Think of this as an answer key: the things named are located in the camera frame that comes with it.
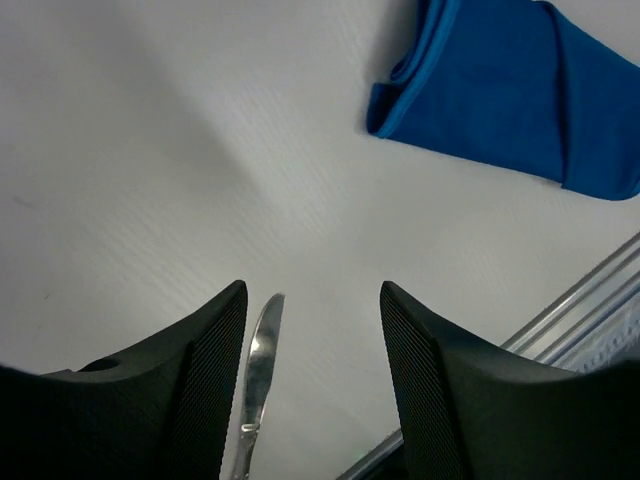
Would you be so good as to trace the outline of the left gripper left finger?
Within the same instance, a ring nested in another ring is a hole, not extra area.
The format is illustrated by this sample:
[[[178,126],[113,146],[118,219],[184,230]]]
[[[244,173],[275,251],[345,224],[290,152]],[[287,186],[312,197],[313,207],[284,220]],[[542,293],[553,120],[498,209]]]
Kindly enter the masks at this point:
[[[237,280],[200,309],[84,368],[1,370],[5,479],[215,479],[244,340]]]

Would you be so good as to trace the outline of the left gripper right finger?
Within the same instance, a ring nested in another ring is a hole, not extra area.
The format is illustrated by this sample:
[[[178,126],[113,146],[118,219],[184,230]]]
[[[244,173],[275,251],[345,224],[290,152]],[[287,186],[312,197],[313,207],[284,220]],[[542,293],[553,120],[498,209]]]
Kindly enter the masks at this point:
[[[588,374],[510,353],[380,290],[384,342],[413,479],[635,479],[639,364]]]

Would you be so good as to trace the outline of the blue cloth napkin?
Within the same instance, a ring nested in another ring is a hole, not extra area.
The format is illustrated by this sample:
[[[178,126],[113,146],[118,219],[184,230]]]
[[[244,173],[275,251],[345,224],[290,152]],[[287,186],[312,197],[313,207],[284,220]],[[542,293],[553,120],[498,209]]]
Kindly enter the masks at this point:
[[[594,198],[639,192],[639,69],[545,1],[421,1],[367,131]]]

